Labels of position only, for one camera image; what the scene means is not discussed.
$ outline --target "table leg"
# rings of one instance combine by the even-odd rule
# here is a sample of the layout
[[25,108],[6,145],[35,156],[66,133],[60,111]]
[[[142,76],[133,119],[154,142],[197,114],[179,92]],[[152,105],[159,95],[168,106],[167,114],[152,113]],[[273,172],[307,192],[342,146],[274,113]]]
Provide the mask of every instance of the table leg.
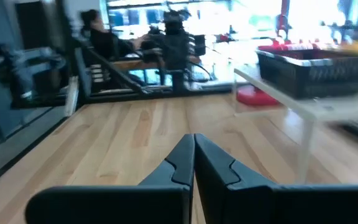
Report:
[[212,53],[212,55],[214,55],[214,58],[213,58],[213,60],[214,60],[214,62],[213,62],[213,64],[212,64],[212,75],[213,75],[213,77],[214,77],[214,79],[216,80],[216,74],[215,74],[215,71],[216,71],[216,49],[215,49],[215,42],[213,42],[212,43],[212,50],[213,50],[213,52],[214,53]]
[[314,148],[314,136],[316,134],[316,122],[305,121],[302,134],[301,146],[298,150],[298,175],[296,177],[297,184],[306,182],[311,150]]
[[234,116],[237,115],[237,90],[238,90],[237,74],[233,72],[232,103],[234,108]]
[[70,117],[75,112],[78,99],[78,77],[71,77],[67,89],[65,116]]

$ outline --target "red object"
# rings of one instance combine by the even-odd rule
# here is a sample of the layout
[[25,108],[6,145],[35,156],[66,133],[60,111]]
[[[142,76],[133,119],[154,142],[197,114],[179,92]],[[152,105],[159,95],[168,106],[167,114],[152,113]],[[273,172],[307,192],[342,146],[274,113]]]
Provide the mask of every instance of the red object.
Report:
[[280,44],[280,45],[265,45],[259,46],[258,50],[306,50],[306,49],[320,49],[320,46],[316,43],[313,44]]
[[226,35],[219,35],[219,40],[220,41],[228,41],[229,40],[229,37],[228,36],[226,36]]
[[252,85],[243,86],[238,90],[237,101],[252,106],[273,106],[280,104],[276,99]]
[[280,42],[276,39],[272,39],[272,42],[273,42],[273,46],[279,46],[280,45]]

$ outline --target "plastic basket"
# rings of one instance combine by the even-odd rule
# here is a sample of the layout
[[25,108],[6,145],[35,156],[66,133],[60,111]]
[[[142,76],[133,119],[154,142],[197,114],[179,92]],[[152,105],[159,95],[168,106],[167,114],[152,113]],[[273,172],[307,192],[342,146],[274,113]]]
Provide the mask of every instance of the plastic basket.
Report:
[[358,55],[335,50],[257,50],[260,76],[296,99],[358,93]]

